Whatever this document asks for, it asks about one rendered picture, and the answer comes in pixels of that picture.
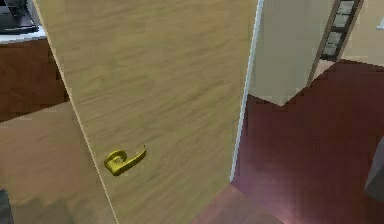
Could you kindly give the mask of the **light wooden room door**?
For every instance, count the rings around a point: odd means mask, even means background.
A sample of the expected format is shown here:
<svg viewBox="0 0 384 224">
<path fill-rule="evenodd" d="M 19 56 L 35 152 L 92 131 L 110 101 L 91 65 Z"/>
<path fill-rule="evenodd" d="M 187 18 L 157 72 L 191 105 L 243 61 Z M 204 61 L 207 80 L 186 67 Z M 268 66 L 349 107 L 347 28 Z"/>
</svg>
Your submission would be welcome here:
<svg viewBox="0 0 384 224">
<path fill-rule="evenodd" d="M 116 223 L 190 224 L 230 180 L 257 0 L 33 1 Z"/>
</svg>

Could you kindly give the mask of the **brown cabinet with white top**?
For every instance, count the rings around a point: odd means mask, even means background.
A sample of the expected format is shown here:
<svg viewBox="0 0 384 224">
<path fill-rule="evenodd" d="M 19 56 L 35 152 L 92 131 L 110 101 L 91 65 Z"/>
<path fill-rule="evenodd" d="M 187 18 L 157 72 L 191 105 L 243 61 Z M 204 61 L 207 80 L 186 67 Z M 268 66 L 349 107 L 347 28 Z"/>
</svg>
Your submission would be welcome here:
<svg viewBox="0 0 384 224">
<path fill-rule="evenodd" d="M 69 101 L 42 26 L 0 35 L 0 122 Z"/>
</svg>

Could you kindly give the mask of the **grey furniture block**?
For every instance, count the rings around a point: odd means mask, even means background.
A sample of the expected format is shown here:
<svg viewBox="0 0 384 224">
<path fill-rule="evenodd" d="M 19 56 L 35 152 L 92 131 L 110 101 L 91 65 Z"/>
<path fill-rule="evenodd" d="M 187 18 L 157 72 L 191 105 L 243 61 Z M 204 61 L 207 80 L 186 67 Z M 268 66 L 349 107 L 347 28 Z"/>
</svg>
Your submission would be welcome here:
<svg viewBox="0 0 384 224">
<path fill-rule="evenodd" d="M 364 192 L 384 203 L 384 137 L 381 138 L 376 147 Z"/>
</svg>

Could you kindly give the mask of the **black appliance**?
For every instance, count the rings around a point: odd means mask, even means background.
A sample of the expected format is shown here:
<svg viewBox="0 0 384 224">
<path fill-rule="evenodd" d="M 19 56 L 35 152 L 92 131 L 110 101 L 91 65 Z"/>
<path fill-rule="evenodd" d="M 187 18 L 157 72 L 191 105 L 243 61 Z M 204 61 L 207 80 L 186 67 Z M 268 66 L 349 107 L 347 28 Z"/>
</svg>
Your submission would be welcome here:
<svg viewBox="0 0 384 224">
<path fill-rule="evenodd" d="M 27 0 L 0 0 L 0 35 L 21 35 L 38 30 L 28 11 Z"/>
</svg>

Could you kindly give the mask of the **dark grey object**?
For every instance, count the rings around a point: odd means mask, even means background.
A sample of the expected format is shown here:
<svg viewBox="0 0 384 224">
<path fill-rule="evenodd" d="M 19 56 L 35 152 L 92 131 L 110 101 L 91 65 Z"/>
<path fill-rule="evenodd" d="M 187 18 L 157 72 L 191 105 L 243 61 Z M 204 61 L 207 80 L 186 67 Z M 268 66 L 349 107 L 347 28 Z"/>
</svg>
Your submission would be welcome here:
<svg viewBox="0 0 384 224">
<path fill-rule="evenodd" d="M 0 224 L 14 224 L 9 197 L 5 189 L 0 189 Z"/>
</svg>

